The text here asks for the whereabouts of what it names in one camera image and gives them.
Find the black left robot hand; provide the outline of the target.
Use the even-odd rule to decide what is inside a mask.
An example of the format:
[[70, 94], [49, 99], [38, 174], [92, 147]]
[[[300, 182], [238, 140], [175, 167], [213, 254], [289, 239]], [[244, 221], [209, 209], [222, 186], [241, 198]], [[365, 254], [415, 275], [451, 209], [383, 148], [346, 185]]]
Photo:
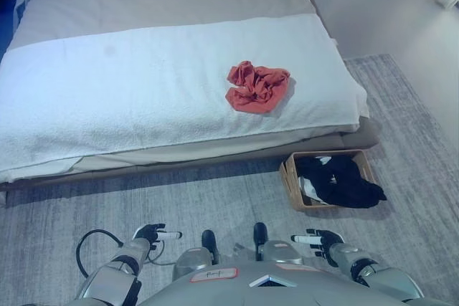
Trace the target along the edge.
[[139, 227], [133, 235], [133, 239], [146, 239], [151, 249], [155, 243], [178, 240], [182, 237], [180, 231], [167, 231], [165, 223], [146, 224]]

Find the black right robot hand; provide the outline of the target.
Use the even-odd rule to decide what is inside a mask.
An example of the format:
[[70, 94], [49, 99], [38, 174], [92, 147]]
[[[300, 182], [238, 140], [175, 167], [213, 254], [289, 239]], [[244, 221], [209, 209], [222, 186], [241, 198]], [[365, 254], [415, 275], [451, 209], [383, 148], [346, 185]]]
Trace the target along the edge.
[[290, 236], [292, 242], [307, 244], [315, 251], [317, 257], [328, 258], [330, 249], [335, 244], [344, 242], [341, 235], [322, 229], [306, 229], [305, 234], [293, 234]]

